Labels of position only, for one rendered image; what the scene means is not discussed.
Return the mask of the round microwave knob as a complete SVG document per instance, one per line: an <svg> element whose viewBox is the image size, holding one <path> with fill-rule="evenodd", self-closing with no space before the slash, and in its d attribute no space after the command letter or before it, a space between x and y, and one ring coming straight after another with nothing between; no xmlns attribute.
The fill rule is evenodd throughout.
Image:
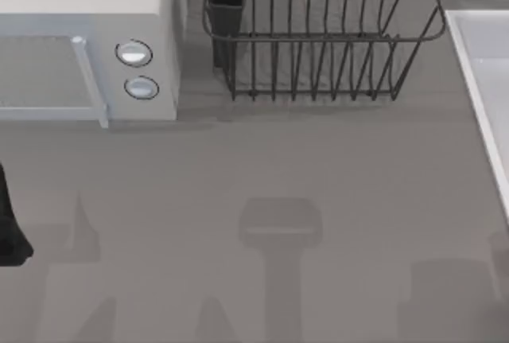
<svg viewBox="0 0 509 343"><path fill-rule="evenodd" d="M124 82L124 91L136 100L152 100L159 94L158 83L148 76L137 76Z"/></svg>
<svg viewBox="0 0 509 343"><path fill-rule="evenodd" d="M153 51L145 42L131 39L115 46L115 56L126 66L141 68L151 62Z"/></svg>

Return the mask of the dark cutlery holder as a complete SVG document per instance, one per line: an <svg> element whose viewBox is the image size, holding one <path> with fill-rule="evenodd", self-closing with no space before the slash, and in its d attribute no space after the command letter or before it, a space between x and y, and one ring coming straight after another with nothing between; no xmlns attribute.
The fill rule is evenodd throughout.
<svg viewBox="0 0 509 343"><path fill-rule="evenodd" d="M233 39L240 33L246 0L204 0L212 29L213 65L227 68Z"/></svg>

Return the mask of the microwave oven door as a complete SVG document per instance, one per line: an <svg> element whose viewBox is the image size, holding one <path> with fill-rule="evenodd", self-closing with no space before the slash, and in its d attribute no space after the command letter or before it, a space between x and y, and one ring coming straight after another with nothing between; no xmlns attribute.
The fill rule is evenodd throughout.
<svg viewBox="0 0 509 343"><path fill-rule="evenodd" d="M0 122L96 121L108 105L82 36L0 35Z"/></svg>

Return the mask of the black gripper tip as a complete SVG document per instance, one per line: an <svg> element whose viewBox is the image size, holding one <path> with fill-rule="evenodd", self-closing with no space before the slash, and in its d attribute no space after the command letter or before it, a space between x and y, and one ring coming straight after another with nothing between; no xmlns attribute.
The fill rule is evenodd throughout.
<svg viewBox="0 0 509 343"><path fill-rule="evenodd" d="M0 163L0 267L20 267L33 253L33 246L14 215L5 171Z"/></svg>

